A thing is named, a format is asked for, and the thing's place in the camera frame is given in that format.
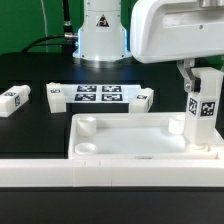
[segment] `warning label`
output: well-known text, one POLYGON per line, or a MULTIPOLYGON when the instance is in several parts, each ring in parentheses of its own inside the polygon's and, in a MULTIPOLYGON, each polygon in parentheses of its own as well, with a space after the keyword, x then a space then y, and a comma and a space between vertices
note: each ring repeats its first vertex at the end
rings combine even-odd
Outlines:
POLYGON ((109 24, 107 22, 106 17, 104 16, 104 14, 101 16, 99 22, 96 24, 96 26, 100 26, 100 27, 109 27, 109 24))

